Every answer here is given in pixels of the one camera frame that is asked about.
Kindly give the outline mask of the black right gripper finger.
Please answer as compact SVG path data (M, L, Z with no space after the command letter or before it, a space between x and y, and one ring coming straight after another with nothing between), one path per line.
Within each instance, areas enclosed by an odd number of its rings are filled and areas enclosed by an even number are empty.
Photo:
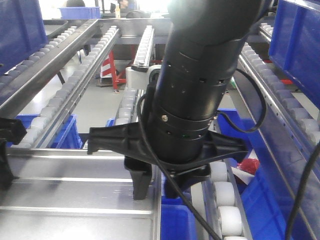
M125 157L124 168L129 171L132 179L133 199L144 200L152 180L152 165L131 157Z
M187 191L194 184L192 178L186 175L173 175L171 176L171 179L176 183L182 193ZM180 197L168 178L164 181L164 195L168 199Z

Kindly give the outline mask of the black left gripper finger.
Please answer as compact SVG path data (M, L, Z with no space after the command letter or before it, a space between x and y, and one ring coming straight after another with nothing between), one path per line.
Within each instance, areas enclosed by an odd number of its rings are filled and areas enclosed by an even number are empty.
M14 176L9 165L7 155L7 142L0 142L0 189L7 190L11 187L14 180L17 177Z

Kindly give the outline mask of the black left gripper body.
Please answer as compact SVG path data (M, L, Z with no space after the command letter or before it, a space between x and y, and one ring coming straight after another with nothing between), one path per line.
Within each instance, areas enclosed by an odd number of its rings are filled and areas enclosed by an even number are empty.
M18 145L27 134L20 119L0 118L0 140Z

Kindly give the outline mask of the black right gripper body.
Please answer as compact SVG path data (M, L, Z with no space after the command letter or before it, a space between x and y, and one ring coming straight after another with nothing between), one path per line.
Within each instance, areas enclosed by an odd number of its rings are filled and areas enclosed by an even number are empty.
M159 156L159 162L166 170L178 175L199 170L207 164L223 159L233 158L240 162L248 153L245 141L241 138L210 130L204 135L202 148L195 151L194 158L182 159L192 153L193 149L189 145L182 147L174 142L168 146L173 151L173 159ZM90 128L87 153L91 155L99 150L110 150L144 163L157 165L145 144L138 122Z

